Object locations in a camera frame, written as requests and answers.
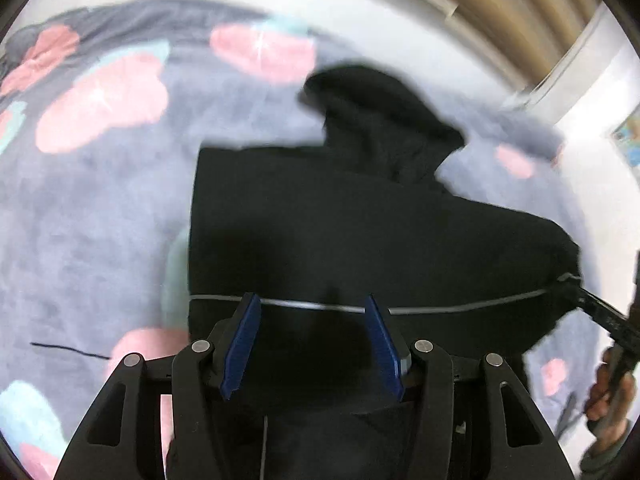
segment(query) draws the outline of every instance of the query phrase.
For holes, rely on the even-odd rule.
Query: floral blanket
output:
[[[201,0],[78,9],[20,30],[0,60],[0,431],[52,478],[105,378],[131,351],[187,344],[196,156],[219,146],[321,144],[300,104],[314,69],[357,59],[304,24]],[[467,145],[438,170],[452,192],[557,221],[584,248],[553,166],[560,139],[513,113],[421,85]],[[527,357],[553,428],[587,393],[597,331],[574,312]],[[171,403],[162,401],[165,446]]]

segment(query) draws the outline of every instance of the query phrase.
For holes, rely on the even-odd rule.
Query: bed sheet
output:
[[[313,70],[350,59],[362,60],[303,23],[205,0],[78,9],[10,38],[0,60],[0,431],[36,480],[52,478],[125,354],[152,359],[188,342],[200,145],[321,144],[323,117],[298,93]],[[524,115],[418,86],[467,141],[438,179],[559,223],[597,293],[584,220],[554,167],[561,139]],[[567,413],[580,411],[597,334],[574,312],[527,355],[552,428],[572,399]],[[171,432],[164,398],[165,446]]]

